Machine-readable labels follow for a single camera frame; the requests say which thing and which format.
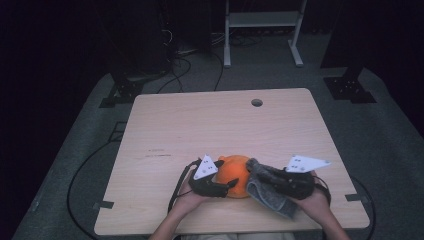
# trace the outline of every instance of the white metal stand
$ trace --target white metal stand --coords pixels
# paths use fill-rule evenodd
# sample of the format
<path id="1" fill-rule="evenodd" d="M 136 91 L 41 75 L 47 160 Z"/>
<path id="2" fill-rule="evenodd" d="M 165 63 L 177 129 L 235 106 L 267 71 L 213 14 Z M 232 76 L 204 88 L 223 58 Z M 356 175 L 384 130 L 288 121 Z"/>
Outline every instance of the white metal stand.
<path id="1" fill-rule="evenodd" d="M 288 41 L 294 61 L 297 67 L 303 66 L 303 61 L 297 50 L 296 43 L 302 26 L 307 0 L 302 0 L 299 11 L 289 12 L 242 12 L 230 13 L 230 0 L 225 6 L 225 45 L 224 67 L 231 67 L 230 55 L 230 28 L 232 27 L 282 27 L 294 26 L 293 39 Z"/>

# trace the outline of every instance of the black tape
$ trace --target black tape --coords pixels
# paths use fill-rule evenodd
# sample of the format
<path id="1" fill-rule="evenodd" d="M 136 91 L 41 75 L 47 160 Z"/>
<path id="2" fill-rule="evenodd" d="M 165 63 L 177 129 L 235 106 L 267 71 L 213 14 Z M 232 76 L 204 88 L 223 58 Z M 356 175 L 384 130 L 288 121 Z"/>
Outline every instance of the black tape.
<path id="1" fill-rule="evenodd" d="M 113 204 L 114 204 L 114 202 L 102 201 L 100 203 L 100 206 L 99 207 L 101 207 L 101 208 L 107 208 L 107 209 L 112 209 L 113 208 Z"/>
<path id="2" fill-rule="evenodd" d="M 361 201 L 362 203 L 368 202 L 368 199 L 366 197 L 361 196 L 359 194 L 348 194 L 348 195 L 345 195 L 345 197 L 348 202 L 354 202 L 354 201 Z"/>

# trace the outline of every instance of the black cable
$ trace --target black cable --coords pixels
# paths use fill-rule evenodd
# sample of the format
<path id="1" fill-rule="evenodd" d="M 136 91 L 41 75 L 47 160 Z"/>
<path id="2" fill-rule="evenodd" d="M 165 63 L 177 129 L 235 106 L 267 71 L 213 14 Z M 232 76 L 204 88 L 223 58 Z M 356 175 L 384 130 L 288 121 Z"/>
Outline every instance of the black cable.
<path id="1" fill-rule="evenodd" d="M 174 206 L 174 202 L 175 202 L 175 200 L 176 200 L 178 197 L 180 197 L 180 196 L 182 196 L 182 195 L 184 195 L 184 194 L 187 194 L 187 193 L 188 193 L 188 192 L 187 192 L 187 193 L 183 193 L 183 194 L 181 194 L 181 195 L 178 195 L 178 192 L 180 191 L 180 187 L 181 187 L 181 185 L 183 184 L 183 181 L 184 181 L 184 179 L 185 179 L 185 176 L 187 175 L 187 173 L 188 173 L 188 171 L 190 170 L 191 166 L 196 165 L 198 161 L 199 161 L 199 159 L 198 159 L 198 160 L 196 160 L 196 161 L 191 162 L 189 165 L 187 165 L 187 166 L 184 168 L 183 172 L 181 173 L 180 178 L 178 179 L 177 185 L 175 186 L 174 192 L 172 193 L 172 197 L 171 197 L 171 199 L 169 200 L 169 204 L 168 204 L 168 213 L 171 211 L 172 207 Z"/>
<path id="2" fill-rule="evenodd" d="M 362 187 L 362 189 L 365 191 L 365 194 L 368 197 L 369 202 L 371 203 L 372 221 L 371 221 L 370 232 L 368 233 L 368 236 L 366 238 L 367 240 L 371 240 L 372 235 L 374 234 L 375 225 L 376 225 L 376 221 L 377 221 L 377 213 L 376 213 L 376 210 L 375 210 L 374 199 L 372 198 L 370 192 L 368 191 L 368 189 L 365 187 L 365 185 L 361 181 L 359 181 L 356 177 L 354 177 L 352 175 L 349 175 L 349 177 Z"/>
<path id="3" fill-rule="evenodd" d="M 156 93 L 160 93 L 160 91 L 162 91 L 162 89 L 164 89 L 168 84 L 170 84 L 171 82 L 175 81 L 175 80 L 179 80 L 180 77 L 184 76 L 186 73 L 188 73 L 191 69 L 191 63 L 190 61 L 184 59 L 184 58 L 179 58 L 180 60 L 185 61 L 186 63 L 188 63 L 188 68 L 185 72 L 183 72 L 181 75 L 174 77 L 173 79 L 167 81 L 164 85 L 162 85 L 162 87 L 159 88 L 159 90 Z"/>
<path id="4" fill-rule="evenodd" d="M 81 226 L 81 224 L 79 224 L 79 222 L 77 221 L 77 219 L 75 218 L 72 209 L 71 209 L 71 190 L 72 190 L 72 186 L 74 184 L 74 181 L 76 179 L 76 177 L 78 176 L 79 172 L 81 171 L 81 169 L 85 166 L 85 164 L 94 156 L 96 155 L 100 150 L 102 150 L 103 148 L 105 148 L 106 146 L 108 146 L 110 143 L 112 142 L 116 142 L 118 139 L 121 139 L 122 135 L 119 135 L 116 138 L 113 139 L 109 139 L 105 144 L 103 144 L 102 146 L 100 146 L 99 148 L 97 148 L 93 153 L 91 153 L 83 162 L 82 164 L 78 167 L 77 171 L 74 173 L 74 175 L 72 176 L 72 180 L 71 183 L 69 184 L 68 187 L 68 193 L 66 195 L 66 207 L 69 213 L 69 216 L 71 217 L 72 221 L 74 222 L 74 224 L 85 234 L 87 235 L 89 238 L 97 240 L 97 237 L 95 237 L 93 234 L 91 234 L 89 231 L 87 231 L 83 226 Z"/>
<path id="5" fill-rule="evenodd" d="M 213 91 L 216 91 L 216 89 L 218 88 L 218 84 L 219 84 L 219 82 L 221 81 L 222 74 L 223 74 L 223 72 L 224 72 L 224 63 L 222 62 L 222 60 L 221 60 L 221 58 L 218 56 L 218 54 L 216 54 L 216 53 L 212 53 L 212 54 L 213 54 L 213 55 L 215 55 L 215 57 L 216 57 L 216 58 L 218 58 L 219 63 L 220 63 L 220 65 L 221 65 L 221 73 L 219 74 L 218 81 L 216 81 L 215 87 L 214 87 L 214 89 L 213 89 Z"/>

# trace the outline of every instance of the table hole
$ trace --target table hole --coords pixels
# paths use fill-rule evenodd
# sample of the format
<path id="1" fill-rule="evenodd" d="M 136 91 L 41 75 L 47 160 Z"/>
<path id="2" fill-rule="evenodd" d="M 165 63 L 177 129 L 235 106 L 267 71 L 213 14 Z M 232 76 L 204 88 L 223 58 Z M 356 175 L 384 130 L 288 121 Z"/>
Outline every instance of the table hole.
<path id="1" fill-rule="evenodd" d="M 253 105 L 253 106 L 255 106 L 255 107 L 260 107 L 260 106 L 262 106 L 262 105 L 264 104 L 264 103 L 262 102 L 262 100 L 257 99 L 257 98 L 256 98 L 256 99 L 253 99 L 251 103 L 252 103 L 252 105 Z"/>

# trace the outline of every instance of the person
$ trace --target person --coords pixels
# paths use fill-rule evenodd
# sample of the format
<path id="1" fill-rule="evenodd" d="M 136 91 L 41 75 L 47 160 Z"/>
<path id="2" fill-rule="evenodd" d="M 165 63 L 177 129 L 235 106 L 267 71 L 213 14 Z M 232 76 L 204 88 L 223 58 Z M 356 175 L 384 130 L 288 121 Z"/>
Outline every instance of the person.
<path id="1" fill-rule="evenodd" d="M 186 194 L 177 198 L 173 208 L 165 217 L 165 219 L 160 223 L 155 232 L 150 236 L 149 240 L 171 240 L 178 227 L 178 224 L 184 219 L 184 217 L 187 216 L 193 210 L 195 210 L 197 207 L 199 207 L 203 202 L 210 199 L 210 197 L 200 196 L 192 192 L 191 187 L 188 184 L 188 178 L 186 178 L 183 184 L 181 185 L 180 194 L 182 193 Z M 340 225 L 339 221 L 334 216 L 333 212 L 331 211 L 330 206 L 328 204 L 328 200 L 321 190 L 315 188 L 312 195 L 303 200 L 297 200 L 293 198 L 290 199 L 295 202 L 311 219 L 321 225 L 328 240 L 350 239 L 345 230 Z"/>

